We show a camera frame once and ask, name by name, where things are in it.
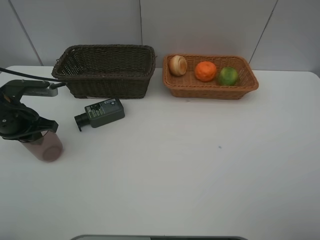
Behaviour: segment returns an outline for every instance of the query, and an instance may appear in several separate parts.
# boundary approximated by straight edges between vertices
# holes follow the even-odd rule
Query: white tabletop
[[[52,67],[9,69],[51,77]],[[125,118],[79,132],[74,116],[100,99],[24,96],[59,124],[59,160],[0,139],[0,239],[79,235],[320,236],[320,80],[254,71],[241,100],[175,98],[156,69]],[[20,79],[0,74],[0,84]]]

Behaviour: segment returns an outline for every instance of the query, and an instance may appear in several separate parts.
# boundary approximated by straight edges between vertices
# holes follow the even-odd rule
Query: black sensor device
[[[97,128],[125,117],[124,107],[117,98],[104,100],[84,109],[85,113],[74,117],[80,131],[85,125]]]

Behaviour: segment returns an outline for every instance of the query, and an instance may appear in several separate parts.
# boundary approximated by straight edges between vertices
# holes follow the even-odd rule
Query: light brown wicker basket
[[[184,56],[187,61],[187,72],[183,76],[174,76],[169,71],[168,63],[175,55]],[[201,82],[196,79],[194,69],[202,61],[210,61],[216,65],[217,74],[213,81]],[[224,67],[235,68],[238,72],[239,80],[235,86],[218,85],[218,76]],[[164,57],[162,78],[171,94],[179,98],[238,100],[259,87],[249,64],[239,56],[169,54]]]

